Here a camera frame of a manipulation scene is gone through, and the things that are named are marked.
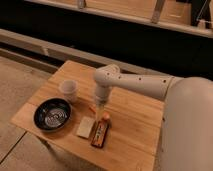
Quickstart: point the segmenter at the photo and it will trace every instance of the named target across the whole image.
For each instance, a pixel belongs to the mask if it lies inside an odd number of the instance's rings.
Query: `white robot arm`
[[[213,170],[213,84],[191,77],[121,74],[116,65],[96,70],[95,103],[118,86],[164,100],[162,171]]]
[[[117,65],[108,65],[96,70],[94,79],[96,104],[108,101],[111,87],[117,86],[141,93],[158,100],[164,100],[171,85],[181,80],[180,77],[122,74]]]

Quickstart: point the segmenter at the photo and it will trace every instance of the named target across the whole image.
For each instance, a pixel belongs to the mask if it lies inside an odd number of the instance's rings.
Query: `table top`
[[[41,2],[77,6],[76,0],[42,0]],[[131,3],[129,0],[86,0],[86,7],[151,19],[156,2],[157,0],[132,0]]]
[[[104,147],[95,148],[87,139],[76,136],[83,116],[94,117],[95,68],[67,61],[23,105],[11,122],[106,170],[153,170],[162,121],[161,101],[114,87],[106,111],[112,126]],[[43,133],[34,124],[36,108],[50,98],[63,98],[58,85],[66,79],[78,82],[78,101],[73,104],[73,117],[57,132]]]

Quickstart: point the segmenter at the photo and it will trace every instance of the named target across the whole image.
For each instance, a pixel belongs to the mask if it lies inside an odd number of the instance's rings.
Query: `white object on table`
[[[59,91],[64,95],[65,99],[70,103],[77,101],[77,82],[74,80],[64,80],[59,85]]]
[[[83,138],[89,138],[90,132],[92,131],[95,119],[84,116],[77,130],[77,135]]]

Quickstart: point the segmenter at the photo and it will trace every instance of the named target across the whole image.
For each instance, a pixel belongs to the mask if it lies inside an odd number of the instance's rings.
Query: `white sponge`
[[[95,119],[84,116],[77,130],[77,135],[83,138],[89,138]]]

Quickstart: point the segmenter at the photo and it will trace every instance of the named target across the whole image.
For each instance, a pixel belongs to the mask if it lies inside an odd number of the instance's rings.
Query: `bowl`
[[[71,116],[69,103],[60,98],[43,102],[35,111],[34,123],[42,131],[56,131],[63,127]]]

